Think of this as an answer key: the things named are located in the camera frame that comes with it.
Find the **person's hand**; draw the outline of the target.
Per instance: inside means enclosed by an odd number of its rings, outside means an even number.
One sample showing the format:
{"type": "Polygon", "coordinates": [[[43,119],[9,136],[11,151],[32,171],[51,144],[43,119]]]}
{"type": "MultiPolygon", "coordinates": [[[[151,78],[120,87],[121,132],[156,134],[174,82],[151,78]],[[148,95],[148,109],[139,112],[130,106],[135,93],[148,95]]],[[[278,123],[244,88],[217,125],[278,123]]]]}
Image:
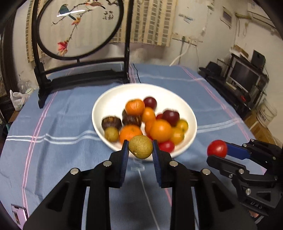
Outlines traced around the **person's hand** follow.
{"type": "Polygon", "coordinates": [[[261,214],[255,213],[254,211],[249,211],[250,215],[254,219],[262,218],[263,216],[261,214]]]}

